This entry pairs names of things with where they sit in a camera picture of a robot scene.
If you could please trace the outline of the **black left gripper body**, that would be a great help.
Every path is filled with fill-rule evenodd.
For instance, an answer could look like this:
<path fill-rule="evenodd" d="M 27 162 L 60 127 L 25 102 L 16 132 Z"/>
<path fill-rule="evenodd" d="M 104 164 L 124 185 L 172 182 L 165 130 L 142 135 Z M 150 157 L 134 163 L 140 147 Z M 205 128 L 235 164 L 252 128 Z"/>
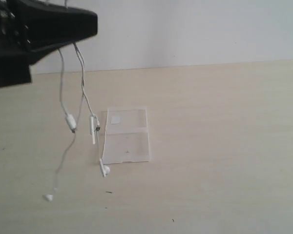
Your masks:
<path fill-rule="evenodd" d="M 31 83 L 28 55 L 17 41 L 7 1 L 0 0 L 0 88 Z"/>

